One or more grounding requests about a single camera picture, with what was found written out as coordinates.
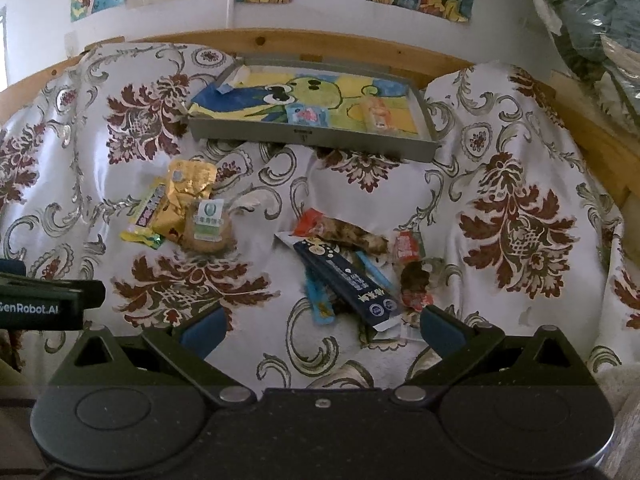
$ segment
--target open tray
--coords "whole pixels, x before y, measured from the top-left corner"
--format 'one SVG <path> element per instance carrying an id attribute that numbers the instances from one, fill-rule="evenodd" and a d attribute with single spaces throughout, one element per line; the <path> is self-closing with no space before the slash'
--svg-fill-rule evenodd
<path id="1" fill-rule="evenodd" d="M 382 79 L 405 85 L 407 98 L 418 133 L 415 136 L 391 136 L 369 132 L 358 132 L 334 127 L 301 126 L 283 122 L 261 122 L 236 119 L 212 118 L 192 115 L 189 118 L 190 129 L 196 140 L 223 139 L 247 140 L 251 142 L 282 142 L 285 144 L 303 144 L 338 150 L 366 152 L 372 155 L 386 155 L 394 158 L 407 158 L 418 162 L 431 162 L 439 146 L 434 142 L 435 131 L 423 98 L 409 79 L 393 76 L 385 72 L 366 70 L 349 65 L 306 62 L 299 60 L 273 59 L 261 57 L 239 58 L 236 66 L 282 68 L 303 72 L 305 75 L 354 75 L 373 79 Z"/>

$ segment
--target cartoon eye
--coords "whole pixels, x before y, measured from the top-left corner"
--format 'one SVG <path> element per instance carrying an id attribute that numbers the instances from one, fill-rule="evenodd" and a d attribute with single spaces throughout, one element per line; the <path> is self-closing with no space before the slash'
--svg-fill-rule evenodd
<path id="1" fill-rule="evenodd" d="M 296 102 L 296 98 L 288 95 L 293 88 L 289 85 L 270 85 L 265 86 L 265 90 L 271 92 L 271 94 L 265 95 L 264 102 L 270 105 L 289 105 Z"/>

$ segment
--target clear plastic wrap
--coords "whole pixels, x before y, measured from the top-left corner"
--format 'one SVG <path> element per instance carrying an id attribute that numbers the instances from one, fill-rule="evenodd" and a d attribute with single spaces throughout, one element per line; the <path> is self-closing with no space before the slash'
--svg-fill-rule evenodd
<path id="1" fill-rule="evenodd" d="M 569 69 L 640 136 L 640 0 L 533 0 Z"/>

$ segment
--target window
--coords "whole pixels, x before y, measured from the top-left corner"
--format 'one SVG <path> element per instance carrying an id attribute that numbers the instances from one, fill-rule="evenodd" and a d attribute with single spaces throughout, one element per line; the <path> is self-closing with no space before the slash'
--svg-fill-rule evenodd
<path id="1" fill-rule="evenodd" d="M 6 7 L 0 9 L 0 34 L 2 35 L 2 45 L 0 45 L 0 91 L 7 88 L 6 79 Z"/>

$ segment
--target floral tablecloth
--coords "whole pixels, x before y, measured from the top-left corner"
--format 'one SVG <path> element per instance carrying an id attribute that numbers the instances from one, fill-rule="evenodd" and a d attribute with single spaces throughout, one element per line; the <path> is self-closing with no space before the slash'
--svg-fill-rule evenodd
<path id="1" fill-rule="evenodd" d="M 622 218 L 528 73 L 486 64 L 431 83 L 442 146 L 421 164 L 196 143 L 179 104 L 230 63 L 202 46 L 107 44 L 50 82 L 2 130 L 4 257 L 45 280 L 103 280 L 107 300 L 86 324 L 117 335 L 180 323 L 220 299 L 228 333 L 207 361 L 257 391 L 393 386 L 434 364 L 424 343 L 377 336 L 349 314 L 313 324 L 303 266 L 274 238 L 313 207 L 388 236 L 419 228 L 435 303 L 466 323 L 513 335 L 556 324 L 594 372 L 639 360 Z M 223 258 L 120 240 L 173 157 L 214 162 L 218 193 L 254 204 L 234 215 L 237 246 Z M 77 337 L 0 332 L 0 351 L 41 383 Z"/>

